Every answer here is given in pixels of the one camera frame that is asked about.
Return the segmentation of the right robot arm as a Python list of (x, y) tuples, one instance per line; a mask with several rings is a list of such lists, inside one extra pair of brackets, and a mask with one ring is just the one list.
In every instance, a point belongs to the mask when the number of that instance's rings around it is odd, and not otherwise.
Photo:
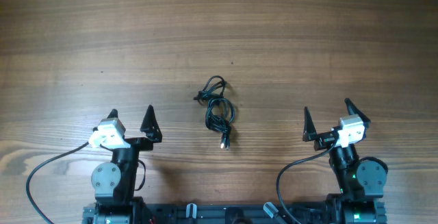
[(378, 158), (360, 158), (355, 144), (366, 138), (371, 120), (349, 99), (345, 99), (348, 116), (341, 117), (331, 131), (318, 133), (310, 111), (304, 109), (302, 139), (313, 141), (314, 149), (328, 150), (329, 164), (339, 185), (339, 194), (329, 194), (325, 201), (307, 202), (297, 207), (302, 223), (387, 222), (384, 195), (388, 166)]

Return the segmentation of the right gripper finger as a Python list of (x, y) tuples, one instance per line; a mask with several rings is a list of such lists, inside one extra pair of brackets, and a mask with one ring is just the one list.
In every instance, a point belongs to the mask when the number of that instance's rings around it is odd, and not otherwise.
[(344, 102), (346, 104), (349, 115), (357, 114), (365, 125), (369, 125), (371, 123), (371, 120), (366, 115), (364, 115), (364, 113), (362, 113), (362, 111), (360, 111), (360, 109), (357, 108), (356, 105), (349, 98), (345, 98)]
[(307, 106), (305, 106), (304, 108), (304, 118), (305, 121), (304, 121), (302, 140), (304, 142), (315, 140), (317, 138), (317, 131), (315, 129), (310, 111)]

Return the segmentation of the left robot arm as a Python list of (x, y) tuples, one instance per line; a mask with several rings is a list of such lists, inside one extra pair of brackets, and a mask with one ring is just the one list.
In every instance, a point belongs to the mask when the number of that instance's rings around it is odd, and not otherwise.
[(94, 148), (112, 152), (110, 162), (98, 165), (92, 172), (91, 184), (96, 203), (83, 209), (83, 224), (138, 224), (156, 223), (156, 217), (148, 209), (142, 197), (136, 197), (145, 180), (136, 186), (136, 175), (141, 151), (153, 150), (162, 141), (162, 133), (155, 118), (153, 106), (149, 106), (140, 126), (142, 137), (125, 138), (126, 128), (113, 109), (107, 118), (93, 129), (88, 142)]

